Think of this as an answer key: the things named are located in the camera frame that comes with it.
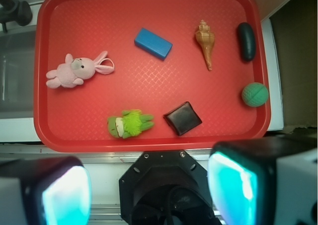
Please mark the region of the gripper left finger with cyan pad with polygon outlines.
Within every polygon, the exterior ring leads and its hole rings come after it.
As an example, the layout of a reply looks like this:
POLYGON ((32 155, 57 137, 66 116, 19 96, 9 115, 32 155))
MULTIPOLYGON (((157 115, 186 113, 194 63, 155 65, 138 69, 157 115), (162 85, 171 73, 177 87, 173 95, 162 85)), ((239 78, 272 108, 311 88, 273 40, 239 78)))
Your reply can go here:
POLYGON ((2 225, 85 225, 91 200, 89 173, 74 156, 0 164, 2 225))

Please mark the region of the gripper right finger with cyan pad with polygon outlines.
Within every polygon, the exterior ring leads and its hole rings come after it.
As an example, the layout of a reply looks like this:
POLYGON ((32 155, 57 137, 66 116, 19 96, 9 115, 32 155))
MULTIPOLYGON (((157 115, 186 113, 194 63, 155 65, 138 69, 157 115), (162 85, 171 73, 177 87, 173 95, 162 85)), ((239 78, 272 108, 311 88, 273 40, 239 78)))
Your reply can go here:
POLYGON ((219 142, 208 160, 212 200, 228 225, 315 225, 318 142, 293 135, 219 142))

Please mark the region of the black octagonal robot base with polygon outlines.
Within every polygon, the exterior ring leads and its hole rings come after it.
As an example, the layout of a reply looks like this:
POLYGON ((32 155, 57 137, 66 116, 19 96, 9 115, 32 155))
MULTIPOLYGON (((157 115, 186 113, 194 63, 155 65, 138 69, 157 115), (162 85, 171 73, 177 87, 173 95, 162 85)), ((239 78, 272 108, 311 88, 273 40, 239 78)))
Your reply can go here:
POLYGON ((207 170, 184 150, 146 151, 119 179, 129 225, 219 225, 207 170))

